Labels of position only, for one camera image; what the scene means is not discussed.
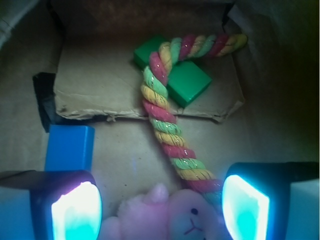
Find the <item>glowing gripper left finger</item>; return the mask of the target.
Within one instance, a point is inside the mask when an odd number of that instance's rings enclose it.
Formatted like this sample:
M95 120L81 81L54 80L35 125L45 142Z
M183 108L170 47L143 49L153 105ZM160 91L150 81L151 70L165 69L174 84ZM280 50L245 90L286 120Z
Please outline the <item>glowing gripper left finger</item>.
M102 197L92 174L74 171L3 171L2 240L96 240Z

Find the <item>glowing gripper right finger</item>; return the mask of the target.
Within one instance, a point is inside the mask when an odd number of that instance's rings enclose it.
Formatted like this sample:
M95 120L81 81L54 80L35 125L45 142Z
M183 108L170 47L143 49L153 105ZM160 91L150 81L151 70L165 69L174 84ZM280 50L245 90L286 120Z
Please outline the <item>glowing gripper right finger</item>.
M222 211L233 240L318 240L317 162L237 162L227 171Z

